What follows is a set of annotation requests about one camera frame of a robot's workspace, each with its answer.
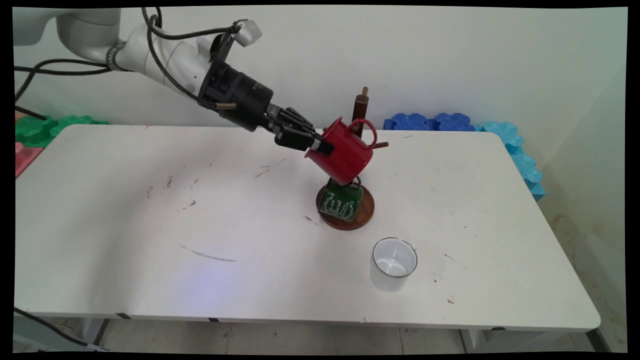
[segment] white table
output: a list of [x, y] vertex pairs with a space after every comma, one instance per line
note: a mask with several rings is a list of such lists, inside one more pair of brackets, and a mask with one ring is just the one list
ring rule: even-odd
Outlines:
[[[16, 180], [14, 304], [41, 316], [468, 329], [473, 351], [599, 326], [497, 136], [378, 134], [390, 146], [361, 174], [375, 214], [344, 232], [317, 214], [324, 172], [266, 131], [70, 126]], [[369, 277], [387, 236], [419, 257], [395, 293]], [[496, 327], [507, 331], [486, 331]]]

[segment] white cup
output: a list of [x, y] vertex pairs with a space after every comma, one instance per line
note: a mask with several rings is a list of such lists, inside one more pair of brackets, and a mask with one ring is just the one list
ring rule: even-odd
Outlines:
[[399, 238], [384, 238], [373, 247], [371, 279], [385, 291], [400, 290], [418, 265], [418, 256], [409, 243]]

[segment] cup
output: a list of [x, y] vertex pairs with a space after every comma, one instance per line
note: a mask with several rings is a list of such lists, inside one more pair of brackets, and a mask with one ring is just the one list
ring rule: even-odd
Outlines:
[[[360, 123], [367, 124], [373, 132], [373, 142], [370, 145], [351, 132], [351, 128]], [[316, 150], [309, 150], [305, 158], [313, 160], [340, 185], [349, 184], [364, 170], [378, 141], [376, 129], [367, 119], [356, 119], [347, 126], [342, 123], [342, 117], [339, 117], [322, 136], [333, 144], [332, 153], [325, 155]]]
[[373, 247], [371, 279], [385, 291], [400, 290], [418, 265], [418, 256], [409, 243], [399, 238], [384, 238]]
[[351, 183], [341, 186], [333, 179], [326, 184], [318, 212], [352, 222], [360, 207], [364, 190], [360, 184], [360, 177], [356, 176], [358, 184]]

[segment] table leg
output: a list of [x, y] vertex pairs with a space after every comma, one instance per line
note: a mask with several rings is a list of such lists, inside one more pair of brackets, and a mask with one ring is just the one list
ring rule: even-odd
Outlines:
[[462, 330], [465, 348], [471, 353], [526, 352], [566, 335], [556, 331]]
[[[104, 319], [101, 318], [83, 318], [82, 326], [77, 331], [81, 340], [92, 344], [103, 322]], [[13, 317], [13, 339], [44, 351], [93, 351], [92, 348], [73, 343], [46, 326], [23, 316]]]

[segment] black cable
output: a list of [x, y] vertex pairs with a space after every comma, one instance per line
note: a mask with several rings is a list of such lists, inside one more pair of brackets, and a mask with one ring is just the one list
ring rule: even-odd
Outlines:
[[152, 32], [151, 29], [154, 27], [153, 24], [152, 24], [152, 21], [153, 20], [157, 20], [157, 16], [156, 15], [151, 15], [151, 19], [149, 19], [147, 17], [147, 12], [145, 11], [144, 8], [142, 8], [142, 13], [143, 13], [143, 16], [145, 18], [145, 22], [147, 23], [147, 43], [149, 45], [149, 52], [151, 53], [151, 57], [156, 62], [156, 65], [158, 66], [158, 68], [160, 68], [160, 71], [164, 74], [164, 76], [166, 76], [167, 79], [169, 79], [169, 81], [171, 81], [171, 84], [173, 84], [178, 90], [183, 92], [188, 97], [194, 99], [198, 104], [204, 104], [204, 105], [210, 106], [210, 107], [212, 107], [214, 109], [217, 108], [218, 104], [216, 104], [214, 102], [208, 102], [208, 101], [203, 101], [203, 100], [199, 99], [196, 95], [193, 95], [189, 90], [185, 89], [182, 85], [180, 85], [180, 83], [178, 83], [178, 81], [176, 81], [173, 78], [173, 76], [171, 76], [171, 74], [169, 74], [169, 72], [166, 70], [164, 65], [162, 65], [162, 62], [160, 61], [160, 58], [158, 58], [158, 54], [156, 53], [156, 49], [154, 48], [154, 42], [151, 39], [151, 32]]
[[88, 348], [93, 348], [93, 349], [95, 349], [95, 348], [100, 348], [100, 349], [101, 349], [101, 350], [103, 350], [103, 351], [109, 351], [109, 350], [107, 350], [107, 349], [105, 349], [105, 348], [102, 348], [102, 347], [96, 347], [96, 345], [90, 345], [90, 344], [88, 344], [88, 343], [85, 343], [84, 341], [81, 341], [81, 340], [78, 340], [78, 339], [76, 339], [76, 338], [73, 338], [73, 337], [71, 337], [71, 336], [69, 336], [69, 335], [65, 334], [64, 332], [62, 332], [62, 331], [58, 330], [55, 326], [53, 326], [53, 325], [49, 324], [48, 322], [46, 322], [46, 321], [42, 320], [41, 318], [39, 318], [39, 317], [37, 317], [37, 316], [35, 316], [35, 315], [31, 315], [31, 314], [27, 313], [26, 311], [20, 310], [20, 309], [18, 309], [18, 308], [17, 308], [17, 307], [15, 307], [15, 306], [13, 307], [13, 312], [14, 312], [14, 313], [18, 313], [18, 314], [20, 314], [20, 315], [24, 316], [25, 318], [31, 319], [31, 320], [33, 320], [33, 321], [35, 321], [35, 322], [37, 322], [37, 323], [40, 323], [40, 324], [42, 324], [42, 325], [44, 325], [44, 326], [48, 327], [49, 329], [53, 330], [56, 334], [58, 334], [58, 335], [62, 336], [63, 338], [65, 338], [66, 340], [71, 341], [71, 342], [72, 342], [72, 343], [74, 343], [74, 344], [80, 345], [80, 346], [82, 346], [82, 347], [88, 347]]
[[157, 27], [162, 29], [162, 11], [159, 6], [156, 6], [156, 12], [158, 13]]
[[16, 105], [15, 109], [18, 110], [19, 112], [23, 113], [23, 114], [32, 116], [34, 118], [37, 118], [37, 119], [40, 119], [40, 120], [47, 120], [46, 116], [38, 114], [38, 113], [35, 113], [35, 112], [31, 111], [31, 110], [27, 110], [25, 108], [21, 108], [20, 106]]
[[[147, 8], [142, 8], [142, 16], [144, 16], [145, 22], [147, 23], [147, 26], [151, 29], [151, 31], [154, 34], [156, 34], [158, 37], [165, 38], [167, 40], [184, 40], [186, 38], [195, 38], [195, 37], [199, 37], [199, 36], [202, 36], [202, 35], [220, 34], [220, 33], [236, 33], [236, 32], [238, 32], [238, 30], [240, 30], [239, 26], [234, 25], [234, 26], [230, 26], [228, 28], [218, 28], [218, 29], [196, 31], [194, 33], [181, 34], [181, 35], [169, 35], [169, 34], [162, 33], [160, 31], [158, 31], [156, 28], [154, 28], [153, 26], [149, 25], [150, 22], [149, 22], [149, 15], [147, 15]], [[157, 21], [156, 22], [156, 26], [157, 26], [157, 24], [161, 25], [162, 21], [161, 20]]]
[[[86, 61], [86, 60], [76, 60], [76, 59], [49, 59], [49, 60], [44, 60], [41, 61], [39, 63], [36, 64], [36, 66], [34, 66], [34, 69], [39, 69], [41, 67], [43, 67], [44, 65], [48, 65], [51, 63], [78, 63], [78, 64], [83, 64], [83, 65], [93, 65], [93, 66], [98, 66], [98, 67], [106, 67], [106, 64], [103, 63], [96, 63], [93, 61]], [[22, 84], [22, 86], [18, 89], [18, 92], [15, 93], [15, 102], [18, 102], [18, 99], [20, 99], [20, 97], [22, 96], [22, 94], [25, 92], [25, 90], [27, 90], [27, 87], [29, 86], [29, 84], [31, 83], [31, 80], [33, 80], [33, 77], [36, 75], [35, 72], [30, 72], [29, 76], [27, 76], [27, 79], [24, 81], [24, 83]]]
[[32, 72], [34, 74], [83, 76], [83, 75], [104, 74], [105, 72], [111, 71], [111, 69], [89, 70], [89, 71], [64, 71], [64, 70], [34, 69], [32, 67], [24, 67], [24, 66], [14, 66], [13, 71]]

